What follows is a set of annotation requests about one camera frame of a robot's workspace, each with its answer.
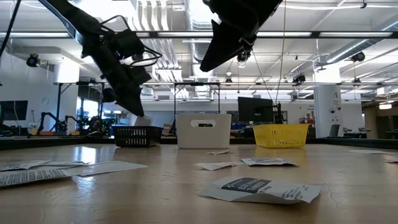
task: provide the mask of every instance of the black plastic basket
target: black plastic basket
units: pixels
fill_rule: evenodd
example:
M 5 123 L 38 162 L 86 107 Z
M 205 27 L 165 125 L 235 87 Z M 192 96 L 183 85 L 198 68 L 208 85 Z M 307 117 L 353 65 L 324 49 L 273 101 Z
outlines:
M 113 126 L 119 147 L 151 147 L 160 143 L 163 128 L 152 126 Z

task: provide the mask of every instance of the yellow plastic basket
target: yellow plastic basket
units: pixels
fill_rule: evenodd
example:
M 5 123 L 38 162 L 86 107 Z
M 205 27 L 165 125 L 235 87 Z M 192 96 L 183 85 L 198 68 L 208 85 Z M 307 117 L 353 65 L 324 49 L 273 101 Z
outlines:
M 258 146 L 268 148 L 300 148 L 305 146 L 307 124 L 263 124 L 254 127 Z

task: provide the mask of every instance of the ceiling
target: ceiling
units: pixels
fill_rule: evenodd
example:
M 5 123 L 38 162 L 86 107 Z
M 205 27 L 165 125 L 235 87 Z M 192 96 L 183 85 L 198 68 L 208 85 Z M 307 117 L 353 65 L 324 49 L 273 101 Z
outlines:
M 85 7 L 89 6 L 88 13 L 97 16 L 99 20 L 106 19 L 112 15 L 112 11 L 107 10 L 114 7 L 115 13 L 129 14 L 127 4 L 129 1 L 111 1 L 111 0 L 81 0 L 85 2 Z M 395 0 L 368 0 L 369 5 L 393 6 L 389 7 L 367 7 L 365 9 L 337 9 L 337 10 L 313 10 L 311 7 L 333 7 L 333 6 L 357 6 L 362 4 L 362 0 L 287 0 L 287 6 L 307 7 L 304 9 L 286 10 L 279 7 L 276 13 L 261 27 L 261 30 L 283 30 L 284 17 L 286 30 L 338 30 L 338 31 L 369 31 L 379 30 L 381 25 L 392 18 L 397 17 L 398 2 Z M 19 9 L 17 19 L 14 24 L 13 31 L 29 31 L 29 32 L 49 32 L 49 31 L 65 31 L 61 22 L 51 14 L 43 5 L 37 1 L 23 1 L 23 5 Z M 169 0 L 168 5 L 168 24 L 170 30 L 188 30 L 187 15 L 184 10 L 184 0 Z M 7 29 L 10 13 L 13 7 L 12 1 L 0 0 L 0 30 Z M 124 29 L 123 23 L 120 21 L 113 22 L 109 25 L 113 29 Z M 232 73 L 234 82 L 255 82 L 260 80 L 260 72 L 264 78 L 270 82 L 277 82 L 282 77 L 282 81 L 291 81 L 291 78 L 297 72 L 290 73 L 297 68 L 306 59 L 314 59 L 314 56 L 331 54 L 334 51 L 355 40 L 349 39 L 259 39 L 254 46 L 256 59 L 252 56 L 246 67 L 238 69 L 236 60 L 230 60 L 214 70 L 210 81 L 219 80 L 223 82 L 226 78 L 226 72 Z M 178 64 L 182 67 L 182 77 L 189 78 L 194 76 L 192 70 L 192 55 L 190 53 L 190 44 L 183 43 L 181 39 L 173 39 L 175 57 Z M 284 43 L 284 53 L 282 56 L 282 45 Z M 28 47 L 58 47 L 75 57 L 80 58 L 81 46 L 71 39 L 14 39 L 11 46 L 16 52 L 26 52 L 24 49 Z M 362 65 L 358 64 L 355 69 L 356 75 L 362 75 L 369 72 L 377 71 L 388 65 L 398 62 L 398 41 L 383 40 L 364 50 L 366 60 Z M 379 55 L 391 51 L 382 57 Z M 42 59 L 52 63 L 58 63 L 59 55 L 42 54 Z M 92 63 L 90 58 L 81 60 L 81 64 L 86 68 L 92 68 L 91 72 L 87 69 L 81 71 L 82 77 L 98 77 L 99 70 Z M 341 62 L 340 72 L 343 81 L 351 80 L 354 77 L 352 62 Z M 312 80 L 312 70 L 303 71 L 307 76 L 307 81 Z M 385 79 L 394 81 L 394 77 L 398 78 L 397 69 L 389 70 L 377 74 L 367 82 L 381 82 Z

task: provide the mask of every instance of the white pillar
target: white pillar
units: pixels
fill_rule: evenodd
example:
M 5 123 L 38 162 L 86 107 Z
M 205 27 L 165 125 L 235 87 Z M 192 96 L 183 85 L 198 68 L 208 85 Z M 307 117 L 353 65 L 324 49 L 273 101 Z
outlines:
M 59 83 L 75 83 L 79 81 L 80 75 L 80 66 L 72 62 L 69 59 L 64 59 L 60 65 L 56 65 L 54 68 L 55 72 L 55 80 Z M 67 84 L 62 86 L 62 89 L 68 87 Z M 66 89 L 61 95 L 61 104 L 60 104 L 60 120 L 64 120 L 65 116 L 73 116 L 76 117 L 76 101 L 78 96 L 78 86 L 71 85 Z M 68 131 L 75 130 L 76 123 L 72 120 L 68 121 Z
M 315 70 L 314 82 L 339 83 L 341 81 L 338 65 L 328 65 L 323 68 L 326 70 Z M 333 124 L 340 124 L 339 136 L 341 136 L 343 133 L 343 115 L 341 112 L 340 86 L 316 86 L 314 97 L 317 138 L 328 137 Z

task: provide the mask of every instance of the wooden table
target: wooden table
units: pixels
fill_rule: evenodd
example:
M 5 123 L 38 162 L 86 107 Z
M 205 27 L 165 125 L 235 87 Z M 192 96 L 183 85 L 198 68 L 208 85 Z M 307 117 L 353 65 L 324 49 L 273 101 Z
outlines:
M 92 177 L 71 177 L 0 189 L 0 223 L 398 223 L 398 165 L 386 155 L 345 152 L 355 147 L 307 145 L 305 149 L 231 146 L 232 154 L 178 150 L 174 145 L 120 149 L 114 145 L 62 146 L 0 151 L 0 162 L 51 159 L 148 165 Z M 283 157 L 300 167 L 239 166 L 216 171 L 198 162 Z M 195 195 L 227 176 L 290 180 L 322 186 L 311 204 L 224 202 Z

